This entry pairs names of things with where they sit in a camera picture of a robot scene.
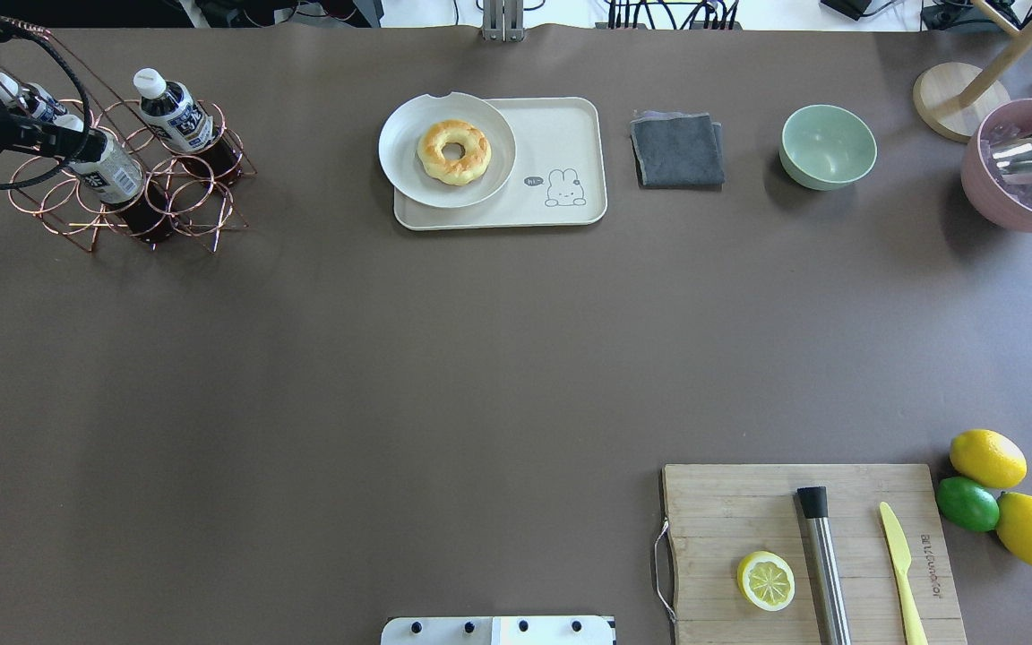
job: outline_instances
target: mint green bowl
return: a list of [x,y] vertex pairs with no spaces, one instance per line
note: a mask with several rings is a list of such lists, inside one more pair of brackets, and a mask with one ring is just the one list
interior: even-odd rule
[[838,105],[799,107],[778,143],[786,174],[815,191],[849,187],[871,172],[877,158],[871,128]]

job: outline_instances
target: round plate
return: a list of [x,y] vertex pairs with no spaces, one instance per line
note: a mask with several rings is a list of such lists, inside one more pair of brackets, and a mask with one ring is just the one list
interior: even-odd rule
[[[492,144],[492,160],[479,180],[466,187],[450,187],[424,171],[417,157],[417,142],[436,123],[462,119],[479,128]],[[516,165],[516,136],[498,109],[483,99],[453,92],[447,97],[429,94],[411,99],[389,116],[381,128],[378,155],[385,175],[405,196],[430,207],[467,207],[496,194]]]

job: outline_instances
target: towel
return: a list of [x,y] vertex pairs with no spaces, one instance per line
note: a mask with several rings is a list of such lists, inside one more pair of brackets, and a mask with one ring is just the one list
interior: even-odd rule
[[722,127],[711,115],[646,111],[632,121],[644,187],[716,187],[725,180]]

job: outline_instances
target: lemon slice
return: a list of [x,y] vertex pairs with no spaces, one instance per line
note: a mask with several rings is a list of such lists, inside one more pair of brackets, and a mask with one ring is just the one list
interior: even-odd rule
[[777,612],[795,600],[795,574],[786,560],[755,551],[738,563],[738,587],[756,608]]

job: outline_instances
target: white floor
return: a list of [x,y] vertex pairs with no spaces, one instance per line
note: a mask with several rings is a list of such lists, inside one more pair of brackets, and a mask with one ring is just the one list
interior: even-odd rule
[[[478,0],[382,0],[384,18],[382,26],[415,28],[415,26],[450,25],[459,11],[459,24],[480,25],[482,11],[477,9]],[[743,29],[751,30],[804,30],[804,31],[918,31],[918,15],[922,5],[933,0],[897,0],[878,11],[875,17],[851,21],[818,0],[737,0],[738,23]],[[868,11],[880,8],[886,0],[873,0]],[[1017,0],[1015,10],[1024,15],[1031,0]],[[544,0],[544,5],[536,10],[527,10],[540,4],[540,0],[524,0],[524,26],[540,24],[568,24],[573,26],[594,26],[596,22],[608,20],[606,0]],[[668,13],[659,7],[658,0],[650,0],[655,26],[671,29]],[[676,23],[682,24],[690,13],[690,4],[670,4]]]

